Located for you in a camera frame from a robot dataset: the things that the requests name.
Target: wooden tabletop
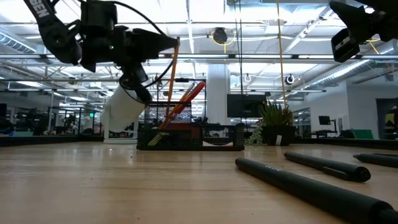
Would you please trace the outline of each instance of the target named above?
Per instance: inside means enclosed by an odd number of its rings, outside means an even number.
[[[285,151],[366,166],[347,182],[284,159]],[[0,223],[344,223],[237,170],[246,157],[390,203],[398,169],[362,164],[360,152],[327,145],[247,147],[244,152],[137,151],[133,145],[76,142],[0,148]]]

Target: pillar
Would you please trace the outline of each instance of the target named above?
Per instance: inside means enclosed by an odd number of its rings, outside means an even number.
[[[209,64],[207,73],[206,116],[209,123],[229,124],[226,115],[226,95],[229,94],[228,64]]]

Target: potted plant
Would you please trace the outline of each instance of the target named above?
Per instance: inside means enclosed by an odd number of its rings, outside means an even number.
[[[282,109],[276,102],[265,101],[259,105],[259,112],[265,125],[262,128],[264,143],[288,146],[294,140],[293,112],[289,106]]]

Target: white cylindrical part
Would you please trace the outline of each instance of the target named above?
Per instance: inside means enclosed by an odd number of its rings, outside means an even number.
[[[138,121],[138,116],[144,111],[145,104],[135,91],[117,87],[109,101],[104,105],[101,123],[110,131],[120,133],[131,123]]]

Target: plant pot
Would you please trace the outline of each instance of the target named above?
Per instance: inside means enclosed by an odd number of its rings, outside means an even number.
[[[288,146],[294,141],[295,132],[295,126],[266,126],[262,131],[263,142],[269,146]]]

